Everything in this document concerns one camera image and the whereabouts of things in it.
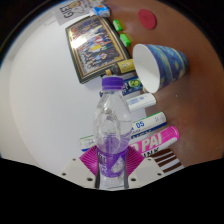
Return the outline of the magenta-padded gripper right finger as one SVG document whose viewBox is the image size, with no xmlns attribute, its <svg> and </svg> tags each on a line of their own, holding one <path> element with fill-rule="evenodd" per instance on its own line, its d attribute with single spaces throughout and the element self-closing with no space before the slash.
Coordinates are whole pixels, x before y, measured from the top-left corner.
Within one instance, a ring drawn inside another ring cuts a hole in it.
<svg viewBox="0 0 224 224">
<path fill-rule="evenodd" d="M 128 148 L 126 158 L 125 189 L 143 187 L 164 176 L 164 172 L 152 157 L 144 158 L 133 147 Z"/>
</svg>

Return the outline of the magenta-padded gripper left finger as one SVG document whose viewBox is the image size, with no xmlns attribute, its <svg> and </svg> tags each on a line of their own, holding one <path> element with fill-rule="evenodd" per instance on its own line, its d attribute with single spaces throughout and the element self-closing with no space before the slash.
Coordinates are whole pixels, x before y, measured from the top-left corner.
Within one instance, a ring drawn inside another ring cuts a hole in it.
<svg viewBox="0 0 224 224">
<path fill-rule="evenodd" d="M 93 146 L 79 158 L 73 158 L 61 171 L 60 176 L 84 188 L 99 187 L 98 158 Z"/>
</svg>

